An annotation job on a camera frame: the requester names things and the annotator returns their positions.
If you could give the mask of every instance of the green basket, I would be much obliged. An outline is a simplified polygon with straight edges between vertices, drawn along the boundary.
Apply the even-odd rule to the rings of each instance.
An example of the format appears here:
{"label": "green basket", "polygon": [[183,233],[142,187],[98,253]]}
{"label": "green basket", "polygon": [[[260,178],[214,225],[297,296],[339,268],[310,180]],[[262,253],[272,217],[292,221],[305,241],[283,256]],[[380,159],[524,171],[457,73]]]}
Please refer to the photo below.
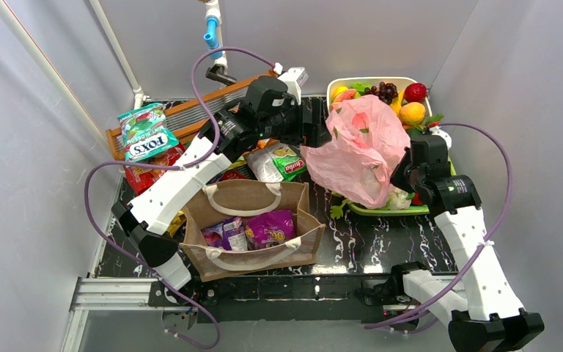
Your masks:
{"label": "green basket", "polygon": [[[450,171],[452,175],[456,175],[455,165],[450,160]],[[360,204],[349,202],[348,207],[359,215],[363,216],[413,216],[413,215],[426,215],[428,214],[428,206],[426,205],[412,205],[409,209],[399,209],[399,210],[386,210],[384,208],[378,209],[366,209]]]}

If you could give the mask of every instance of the white backdrop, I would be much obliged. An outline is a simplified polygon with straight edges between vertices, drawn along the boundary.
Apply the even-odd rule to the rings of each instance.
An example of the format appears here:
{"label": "white backdrop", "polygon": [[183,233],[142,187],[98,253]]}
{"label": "white backdrop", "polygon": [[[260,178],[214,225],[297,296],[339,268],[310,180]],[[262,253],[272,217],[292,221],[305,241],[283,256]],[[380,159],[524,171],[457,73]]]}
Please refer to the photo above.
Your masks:
{"label": "white backdrop", "polygon": [[[480,0],[431,104],[505,144],[515,192],[496,249],[521,301],[545,321],[526,351],[563,351],[563,2]],[[457,170],[479,188],[490,226],[504,200],[504,162],[478,133],[461,130],[453,130]]]}
{"label": "white backdrop", "polygon": [[[83,2],[11,5],[101,127],[131,106]],[[76,278],[100,239],[84,212],[84,177],[108,158],[0,19],[0,351],[59,350]],[[116,181],[116,169],[93,181],[100,224]]]}
{"label": "white backdrop", "polygon": [[[305,92],[324,93],[330,81],[354,76],[408,76],[429,86],[476,1],[221,0],[220,6],[225,45],[285,67],[304,66]],[[205,6],[195,0],[101,3],[145,92],[192,97],[191,67],[207,50]],[[228,60],[239,79],[267,70],[242,54],[230,53]],[[204,72],[198,87],[217,89]]]}

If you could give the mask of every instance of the bunch of grapes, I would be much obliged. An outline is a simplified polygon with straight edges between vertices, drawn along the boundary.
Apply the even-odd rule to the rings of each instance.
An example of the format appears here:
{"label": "bunch of grapes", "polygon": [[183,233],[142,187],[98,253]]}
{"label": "bunch of grapes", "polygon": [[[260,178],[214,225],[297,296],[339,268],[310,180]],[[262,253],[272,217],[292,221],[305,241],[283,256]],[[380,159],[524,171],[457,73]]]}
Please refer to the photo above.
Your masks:
{"label": "bunch of grapes", "polygon": [[366,88],[364,93],[376,95],[380,101],[389,105],[391,101],[398,96],[398,89],[393,83],[380,82],[378,88],[376,86]]}

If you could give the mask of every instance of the pink plastic bag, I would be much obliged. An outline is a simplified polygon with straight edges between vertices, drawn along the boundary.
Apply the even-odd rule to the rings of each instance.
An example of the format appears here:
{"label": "pink plastic bag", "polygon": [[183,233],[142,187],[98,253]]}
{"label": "pink plastic bag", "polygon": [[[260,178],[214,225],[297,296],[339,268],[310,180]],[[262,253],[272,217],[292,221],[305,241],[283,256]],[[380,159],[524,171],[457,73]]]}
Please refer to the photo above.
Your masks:
{"label": "pink plastic bag", "polygon": [[326,123],[331,142],[301,147],[314,182],[366,208],[383,207],[391,173],[410,144],[394,111],[366,95],[336,105]]}

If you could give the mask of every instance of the gray floor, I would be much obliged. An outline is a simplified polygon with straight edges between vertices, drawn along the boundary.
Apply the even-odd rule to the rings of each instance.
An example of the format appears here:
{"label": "gray floor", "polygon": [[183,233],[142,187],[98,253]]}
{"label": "gray floor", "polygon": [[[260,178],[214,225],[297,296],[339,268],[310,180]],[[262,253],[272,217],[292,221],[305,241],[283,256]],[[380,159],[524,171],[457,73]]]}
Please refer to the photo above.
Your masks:
{"label": "gray floor", "polygon": [[[184,331],[185,320],[179,329]],[[196,324],[188,336],[211,342],[215,330]],[[221,342],[213,351],[348,352],[453,351],[446,328],[438,323],[418,335],[403,337],[367,331],[354,321],[244,321],[221,324]],[[83,352],[200,351],[164,334],[160,312],[90,312]]]}

